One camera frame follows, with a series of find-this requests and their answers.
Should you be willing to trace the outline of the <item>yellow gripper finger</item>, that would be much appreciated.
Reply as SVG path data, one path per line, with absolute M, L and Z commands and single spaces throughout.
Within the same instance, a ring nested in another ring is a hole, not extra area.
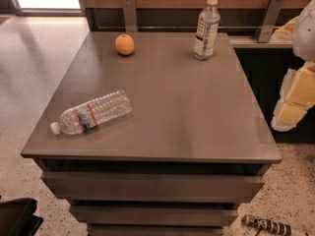
M 288 42 L 292 41 L 294 33 L 294 26 L 297 21 L 297 17 L 294 17 L 288 21 L 285 25 L 277 29 L 271 37 L 271 42 Z
M 303 119 L 315 105 L 315 64 L 306 62 L 298 70 L 288 69 L 283 77 L 272 128 L 287 132 Z

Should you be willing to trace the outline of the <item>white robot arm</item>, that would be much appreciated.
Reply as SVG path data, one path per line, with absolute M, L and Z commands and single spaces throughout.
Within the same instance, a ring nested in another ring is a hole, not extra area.
M 283 77 L 271 126 L 287 132 L 315 105 L 315 0 L 302 10 L 293 21 L 293 54 L 304 61 L 298 70 L 288 69 Z

